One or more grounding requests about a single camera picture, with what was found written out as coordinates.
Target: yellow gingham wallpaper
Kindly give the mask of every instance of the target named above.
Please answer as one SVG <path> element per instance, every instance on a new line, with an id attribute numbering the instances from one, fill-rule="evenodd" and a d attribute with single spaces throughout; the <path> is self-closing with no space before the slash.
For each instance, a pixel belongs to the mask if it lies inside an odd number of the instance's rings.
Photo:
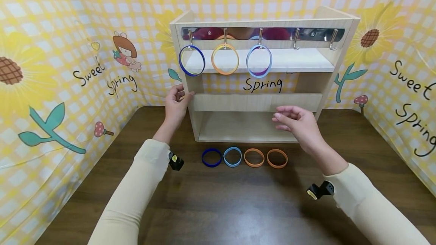
<path id="1" fill-rule="evenodd" d="M 33 244 L 135 110 L 163 105 L 178 14 L 309 18 L 320 5 L 361 17 L 327 107 L 363 113 L 436 194 L 436 0 L 1 0 L 0 243 Z M 297 78 L 204 84 L 292 93 Z"/>

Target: beige sleeve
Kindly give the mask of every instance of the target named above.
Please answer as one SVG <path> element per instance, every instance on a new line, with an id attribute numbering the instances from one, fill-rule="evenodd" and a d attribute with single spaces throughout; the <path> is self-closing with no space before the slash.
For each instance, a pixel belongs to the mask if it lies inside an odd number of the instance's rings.
<path id="1" fill-rule="evenodd" d="M 324 176 L 334 186 L 333 199 L 374 245 L 430 245 L 355 165 Z"/>
<path id="2" fill-rule="evenodd" d="M 136 245 L 139 224 L 168 167 L 170 147 L 148 139 L 101 214 L 89 245 Z"/>

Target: hand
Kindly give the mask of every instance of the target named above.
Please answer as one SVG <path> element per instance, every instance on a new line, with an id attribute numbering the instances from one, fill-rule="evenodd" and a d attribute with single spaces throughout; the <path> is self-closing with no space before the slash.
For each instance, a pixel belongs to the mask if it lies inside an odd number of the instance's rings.
<path id="1" fill-rule="evenodd" d="M 186 109 L 193 96 L 193 91 L 185 96 L 182 84 L 174 85 L 165 98 L 164 123 L 177 129 L 186 115 Z"/>
<path id="2" fill-rule="evenodd" d="M 297 106 L 279 106 L 272 120 L 280 123 L 276 126 L 277 130 L 291 132 L 301 148 L 310 155 L 327 145 L 319 132 L 315 116 L 310 111 Z"/>
<path id="3" fill-rule="evenodd" d="M 183 85 L 173 86 L 165 98 L 165 120 L 157 130 L 153 139 L 170 144 L 174 132 L 180 126 L 186 115 L 186 109 L 192 100 L 194 92 L 185 96 Z"/>

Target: wrist-mounted device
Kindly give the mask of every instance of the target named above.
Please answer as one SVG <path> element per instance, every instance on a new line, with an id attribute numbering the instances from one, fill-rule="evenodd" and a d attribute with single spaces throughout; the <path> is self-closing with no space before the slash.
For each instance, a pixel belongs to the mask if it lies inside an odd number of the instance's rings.
<path id="1" fill-rule="evenodd" d="M 307 194 L 314 200 L 320 199 L 324 195 L 333 195 L 335 188 L 331 182 L 324 181 L 320 187 L 316 184 L 312 184 L 307 190 Z"/>
<path id="2" fill-rule="evenodd" d="M 180 157 L 177 157 L 177 155 L 175 155 L 172 151 L 170 151 L 170 153 L 168 154 L 168 159 L 170 160 L 169 162 L 170 167 L 174 171 L 179 171 L 183 167 L 183 164 L 185 163 Z"/>

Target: brown table surface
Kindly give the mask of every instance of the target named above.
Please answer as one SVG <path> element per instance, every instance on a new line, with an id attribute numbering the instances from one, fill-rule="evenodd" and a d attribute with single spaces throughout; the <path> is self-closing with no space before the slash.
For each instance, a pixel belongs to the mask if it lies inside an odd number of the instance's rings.
<path id="1" fill-rule="evenodd" d="M 37 244 L 88 242 L 136 152 L 164 115 L 163 107 L 143 107 L 134 114 Z M 361 168 L 436 244 L 435 197 L 364 116 L 324 110 L 318 123 L 328 144 Z M 314 201 L 305 193 L 312 183 L 322 183 L 322 175 L 298 144 L 236 144 L 242 151 L 257 147 L 265 154 L 272 148 L 284 150 L 289 162 L 282 169 L 266 162 L 259 168 L 244 162 L 236 168 L 202 164 L 206 148 L 224 151 L 232 145 L 195 142 L 186 116 L 171 142 L 185 164 L 181 171 L 168 168 L 158 185 L 143 216 L 139 244 L 369 244 L 332 197 Z"/>

